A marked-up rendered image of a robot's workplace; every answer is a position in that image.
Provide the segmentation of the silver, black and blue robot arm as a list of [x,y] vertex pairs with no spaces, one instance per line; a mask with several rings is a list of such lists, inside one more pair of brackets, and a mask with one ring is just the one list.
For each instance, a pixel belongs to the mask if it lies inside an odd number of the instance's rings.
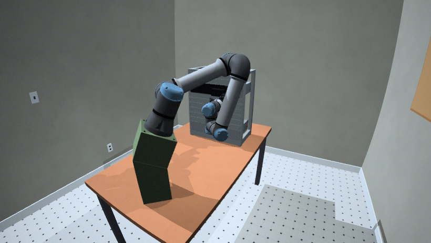
[[243,85],[249,78],[250,68],[250,61],[245,55],[227,53],[209,66],[179,79],[173,78],[160,83],[155,90],[155,105],[144,123],[144,128],[158,136],[172,136],[174,119],[184,93],[220,76],[230,75],[231,80],[223,102],[210,97],[210,102],[202,108],[206,133],[213,135],[217,141],[225,141]]

